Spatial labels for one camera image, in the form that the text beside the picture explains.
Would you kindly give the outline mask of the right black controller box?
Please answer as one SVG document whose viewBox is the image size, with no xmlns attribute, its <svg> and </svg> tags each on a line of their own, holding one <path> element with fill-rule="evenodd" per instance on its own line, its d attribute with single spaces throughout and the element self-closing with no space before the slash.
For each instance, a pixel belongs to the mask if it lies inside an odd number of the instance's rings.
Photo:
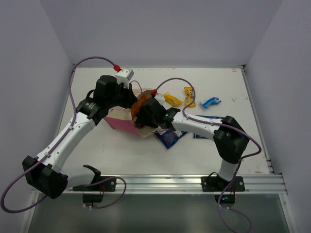
<svg viewBox="0 0 311 233">
<path fill-rule="evenodd" d="M 231 195 L 225 195 L 223 194 L 221 197 L 220 195 L 215 195 L 214 196 L 215 201 L 218 202 L 220 201 L 220 204 L 225 205 L 233 205 L 236 201 L 235 195 L 231 194 Z"/>
</svg>

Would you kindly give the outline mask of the black controller box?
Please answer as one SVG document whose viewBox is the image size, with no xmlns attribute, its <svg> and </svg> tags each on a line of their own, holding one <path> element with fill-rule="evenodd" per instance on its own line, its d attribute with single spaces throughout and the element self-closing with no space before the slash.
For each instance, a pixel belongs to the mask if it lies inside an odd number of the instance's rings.
<svg viewBox="0 0 311 233">
<path fill-rule="evenodd" d="M 101 203 L 103 201 L 104 194 L 102 192 L 99 193 L 92 193 L 82 195 L 82 201 L 85 205 L 94 205 L 95 203 Z"/>
<path fill-rule="evenodd" d="M 215 195 L 214 196 L 215 201 L 218 202 L 220 201 L 220 204 L 225 205 L 233 205 L 236 201 L 235 195 L 231 194 L 231 195 L 225 195 L 223 194 L 221 197 L 220 195 Z"/>
</svg>

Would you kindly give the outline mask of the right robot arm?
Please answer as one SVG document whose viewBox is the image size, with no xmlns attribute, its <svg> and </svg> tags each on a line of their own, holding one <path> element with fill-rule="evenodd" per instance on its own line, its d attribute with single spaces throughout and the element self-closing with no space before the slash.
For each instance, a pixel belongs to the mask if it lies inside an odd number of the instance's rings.
<svg viewBox="0 0 311 233">
<path fill-rule="evenodd" d="M 144 101 L 135 117 L 138 126 L 186 131 L 212 140 L 222 159 L 216 184 L 224 191 L 233 186 L 233 177 L 249 142 L 245 131 L 233 117 L 212 119 L 187 115 L 178 108 L 165 109 L 155 98 Z"/>
</svg>

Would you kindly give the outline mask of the left black controller box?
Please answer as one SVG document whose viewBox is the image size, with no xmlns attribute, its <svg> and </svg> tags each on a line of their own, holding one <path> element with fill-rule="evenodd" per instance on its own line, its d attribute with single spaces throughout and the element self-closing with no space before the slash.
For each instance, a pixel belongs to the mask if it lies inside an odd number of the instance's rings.
<svg viewBox="0 0 311 233">
<path fill-rule="evenodd" d="M 94 205 L 95 203 L 101 203 L 103 201 L 104 194 L 102 192 L 99 193 L 92 193 L 82 195 L 82 201 L 85 205 Z"/>
</svg>

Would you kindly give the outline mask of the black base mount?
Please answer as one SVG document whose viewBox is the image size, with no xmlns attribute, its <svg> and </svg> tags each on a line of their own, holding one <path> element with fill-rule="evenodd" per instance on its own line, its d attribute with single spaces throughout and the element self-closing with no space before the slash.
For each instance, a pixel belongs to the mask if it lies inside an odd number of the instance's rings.
<svg viewBox="0 0 311 233">
<path fill-rule="evenodd" d="M 114 176 L 96 176 L 91 184 L 73 187 L 73 191 L 114 192 L 117 179 Z"/>
<path fill-rule="evenodd" d="M 215 175 L 215 172 L 212 172 L 208 176 L 201 177 L 201 186 L 203 192 L 221 192 L 223 191 L 228 184 L 230 186 L 226 189 L 226 191 L 237 191 L 244 192 L 244 180 L 241 176 L 236 176 L 232 181 L 226 181 L 220 178 L 218 175 Z"/>
</svg>

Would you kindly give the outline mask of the light blue white wrapper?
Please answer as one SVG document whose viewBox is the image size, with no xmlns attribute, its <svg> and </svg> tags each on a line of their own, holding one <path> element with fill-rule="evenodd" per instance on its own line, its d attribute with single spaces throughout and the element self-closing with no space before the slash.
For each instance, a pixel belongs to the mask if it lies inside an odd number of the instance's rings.
<svg viewBox="0 0 311 233">
<path fill-rule="evenodd" d="M 218 105 L 222 101 L 218 97 L 212 97 L 210 99 L 199 101 L 199 102 L 205 109 L 207 109 L 209 106 Z"/>
</svg>

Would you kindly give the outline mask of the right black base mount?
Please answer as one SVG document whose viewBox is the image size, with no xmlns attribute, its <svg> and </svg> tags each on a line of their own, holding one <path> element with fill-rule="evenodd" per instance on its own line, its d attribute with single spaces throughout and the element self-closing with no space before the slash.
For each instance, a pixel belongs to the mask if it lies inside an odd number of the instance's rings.
<svg viewBox="0 0 311 233">
<path fill-rule="evenodd" d="M 230 186 L 226 189 L 226 191 L 237 191 L 244 192 L 244 180 L 241 176 L 236 176 L 232 181 L 226 181 L 220 178 L 218 175 L 215 175 L 215 172 L 212 172 L 208 176 L 201 177 L 201 186 L 203 192 L 221 192 L 223 191 L 228 184 Z"/>
</svg>

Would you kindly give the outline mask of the yellow orange snack packet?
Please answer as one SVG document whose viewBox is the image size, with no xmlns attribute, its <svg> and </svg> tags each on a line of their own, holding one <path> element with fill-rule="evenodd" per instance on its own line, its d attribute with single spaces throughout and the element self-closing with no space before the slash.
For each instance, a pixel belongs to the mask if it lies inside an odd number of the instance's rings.
<svg viewBox="0 0 311 233">
<path fill-rule="evenodd" d="M 183 103 L 183 101 L 179 100 L 175 96 L 171 95 L 170 93 L 165 93 L 164 99 L 167 103 L 169 103 L 172 107 L 177 107 Z"/>
</svg>

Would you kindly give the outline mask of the pink beige paper bag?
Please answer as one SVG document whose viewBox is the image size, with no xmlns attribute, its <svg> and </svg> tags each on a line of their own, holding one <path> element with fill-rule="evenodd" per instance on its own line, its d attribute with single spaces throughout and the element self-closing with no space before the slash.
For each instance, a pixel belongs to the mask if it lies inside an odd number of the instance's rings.
<svg viewBox="0 0 311 233">
<path fill-rule="evenodd" d="M 150 88 L 142 89 L 139 85 L 139 89 L 133 89 L 133 92 L 135 96 L 138 97 L 138 95 L 145 90 L 153 90 L 153 89 Z M 148 126 L 143 127 L 141 129 L 136 128 L 134 125 L 136 117 L 132 119 L 131 109 L 125 109 L 118 106 L 110 109 L 109 114 L 104 118 L 104 120 L 108 123 L 108 125 L 112 129 L 129 133 L 131 135 L 140 138 L 146 138 L 151 134 L 154 134 L 156 131 L 156 128 L 151 128 Z"/>
</svg>

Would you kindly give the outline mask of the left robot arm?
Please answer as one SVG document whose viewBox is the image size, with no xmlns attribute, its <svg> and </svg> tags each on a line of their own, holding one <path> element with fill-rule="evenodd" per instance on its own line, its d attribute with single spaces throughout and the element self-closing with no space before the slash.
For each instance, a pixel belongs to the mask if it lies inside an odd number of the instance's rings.
<svg viewBox="0 0 311 233">
<path fill-rule="evenodd" d="M 63 165 L 79 142 L 108 115 L 109 109 L 120 106 L 130 109 L 137 101 L 129 83 L 133 72 L 121 70 L 115 76 L 102 75 L 95 89 L 88 92 L 74 110 L 74 115 L 61 133 L 37 156 L 27 156 L 22 166 L 27 183 L 51 199 L 69 187 L 85 185 L 97 190 L 101 185 L 100 171 L 92 166 L 69 173 Z"/>
</svg>

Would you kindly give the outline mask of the yellow candy bag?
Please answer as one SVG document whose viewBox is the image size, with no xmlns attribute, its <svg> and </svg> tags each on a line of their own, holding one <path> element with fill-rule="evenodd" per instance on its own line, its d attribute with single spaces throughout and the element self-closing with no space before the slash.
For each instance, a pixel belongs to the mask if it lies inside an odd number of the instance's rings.
<svg viewBox="0 0 311 233">
<path fill-rule="evenodd" d="M 184 92 L 185 92 L 185 105 L 189 107 L 196 107 L 196 103 L 194 101 L 194 89 L 191 87 L 184 87 Z"/>
</svg>

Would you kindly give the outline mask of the aluminium front rail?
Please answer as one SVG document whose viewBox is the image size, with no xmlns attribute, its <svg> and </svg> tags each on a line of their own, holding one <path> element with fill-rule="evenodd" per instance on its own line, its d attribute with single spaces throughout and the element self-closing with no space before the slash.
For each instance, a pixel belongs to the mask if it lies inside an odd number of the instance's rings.
<svg viewBox="0 0 311 233">
<path fill-rule="evenodd" d="M 204 175 L 102 175 L 86 170 L 81 173 L 72 173 L 69 176 L 59 173 L 51 174 L 37 180 L 28 180 L 28 183 L 51 199 L 55 199 L 67 190 L 73 191 L 73 187 L 91 184 L 96 176 L 116 177 L 115 191 L 121 191 L 123 188 L 126 188 L 128 191 L 143 193 L 152 191 L 203 192 L 201 177 Z M 244 175 L 242 177 L 245 186 L 244 192 L 246 193 L 284 194 L 287 192 L 281 175 Z"/>
</svg>

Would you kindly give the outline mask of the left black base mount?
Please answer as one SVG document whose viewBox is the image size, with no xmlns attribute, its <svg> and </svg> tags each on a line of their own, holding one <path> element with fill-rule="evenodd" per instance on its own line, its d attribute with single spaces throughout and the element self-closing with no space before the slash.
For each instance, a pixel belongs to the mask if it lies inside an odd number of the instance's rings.
<svg viewBox="0 0 311 233">
<path fill-rule="evenodd" d="M 114 192 L 117 179 L 114 176 L 96 176 L 91 184 L 73 187 L 73 191 Z"/>
</svg>

